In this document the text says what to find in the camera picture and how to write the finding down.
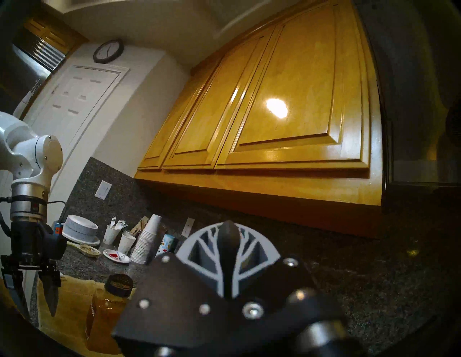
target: upper kitchen cabinet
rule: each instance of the upper kitchen cabinet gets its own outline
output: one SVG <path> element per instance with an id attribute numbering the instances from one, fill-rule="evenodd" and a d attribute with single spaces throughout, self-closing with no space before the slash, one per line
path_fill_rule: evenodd
<path id="1" fill-rule="evenodd" d="M 204 71 L 135 178 L 183 199 L 376 236 L 381 112 L 352 0 L 301 0 L 210 55 L 189 85 Z"/>
<path id="2" fill-rule="evenodd" d="M 278 24 L 219 156 L 219 169 L 368 168 L 364 54 L 348 1 Z"/>
<path id="3" fill-rule="evenodd" d="M 64 55 L 87 41 L 81 34 L 44 10 L 26 21 L 24 27 Z"/>
<path id="4" fill-rule="evenodd" d="M 149 150 L 139 166 L 140 168 L 157 169 L 163 164 L 179 130 L 188 118 L 197 97 L 209 82 L 210 76 L 215 71 L 217 64 L 218 61 L 208 63 L 207 66 L 204 66 L 200 71 L 195 73 L 186 83 L 173 109 L 152 141 Z"/>
<path id="5" fill-rule="evenodd" d="M 273 27 L 231 49 L 187 115 L 174 148 L 163 164 L 170 169 L 213 169 L 224 139 L 254 77 Z"/>

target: paper plate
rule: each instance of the paper plate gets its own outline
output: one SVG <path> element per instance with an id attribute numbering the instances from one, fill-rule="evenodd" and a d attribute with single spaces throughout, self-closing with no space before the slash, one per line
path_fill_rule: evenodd
<path id="1" fill-rule="evenodd" d="M 67 238 L 68 240 L 74 242 L 74 243 L 86 244 L 88 246 L 98 246 L 101 243 L 101 241 L 96 236 L 95 236 L 95 240 L 93 242 L 87 242 L 86 240 L 80 240 L 78 238 L 72 237 L 71 235 L 64 232 L 64 230 L 62 232 L 62 236 Z"/>
<path id="2" fill-rule="evenodd" d="M 116 263 L 122 263 L 122 264 L 128 264 L 131 262 L 131 259 L 129 256 L 127 255 L 124 255 L 124 254 L 120 254 L 118 251 L 114 251 L 112 249 L 104 249 L 102 251 L 102 254 L 104 254 L 104 256 L 110 260 L 112 260 L 113 262 L 116 262 Z M 110 254 L 116 254 L 117 257 L 112 257 Z"/>

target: light switch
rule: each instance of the light switch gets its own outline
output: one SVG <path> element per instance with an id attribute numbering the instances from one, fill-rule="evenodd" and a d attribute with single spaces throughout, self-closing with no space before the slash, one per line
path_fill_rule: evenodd
<path id="1" fill-rule="evenodd" d="M 95 197 L 99 199 L 106 199 L 107 194 L 109 193 L 109 190 L 111 189 L 112 184 L 106 182 L 106 181 L 101 181 L 101 184 L 98 187 L 98 190 L 95 193 Z"/>
<path id="2" fill-rule="evenodd" d="M 195 219 L 193 218 L 188 218 L 187 221 L 186 221 L 186 225 L 184 226 L 184 229 L 183 229 L 183 232 L 181 233 L 181 235 L 183 237 L 189 237 L 189 234 L 190 234 L 190 230 L 192 229 L 192 226 L 194 225 L 194 222 L 195 222 Z"/>

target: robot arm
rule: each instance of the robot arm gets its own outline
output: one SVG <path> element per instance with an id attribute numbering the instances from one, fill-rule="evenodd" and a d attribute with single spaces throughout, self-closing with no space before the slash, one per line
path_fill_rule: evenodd
<path id="1" fill-rule="evenodd" d="M 62 149 L 56 137 L 39 137 L 26 123 L 0 112 L 0 170 L 13 173 L 13 184 L 40 185 L 48 193 L 61 166 Z"/>
<path id="2" fill-rule="evenodd" d="M 45 294 L 52 315 L 56 310 L 59 272 L 52 259 L 61 259 L 66 239 L 61 232 L 53 234 L 47 221 L 47 202 L 51 179 L 62 166 L 58 139 L 38 136 L 24 122 L 0 112 L 0 170 L 13 173 L 12 196 L 0 198 L 11 203 L 11 229 L 0 217 L 0 224 L 11 238 L 11 255 L 1 256 L 2 275 L 18 309 L 28 317 L 22 290 L 22 269 L 39 270 L 47 286 Z"/>

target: jar lid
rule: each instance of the jar lid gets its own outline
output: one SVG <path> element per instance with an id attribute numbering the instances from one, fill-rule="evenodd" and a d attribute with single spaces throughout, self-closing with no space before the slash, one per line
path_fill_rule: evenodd
<path id="1" fill-rule="evenodd" d="M 113 274 L 107 279 L 104 289 L 112 295 L 127 298 L 133 290 L 133 280 L 126 274 Z"/>

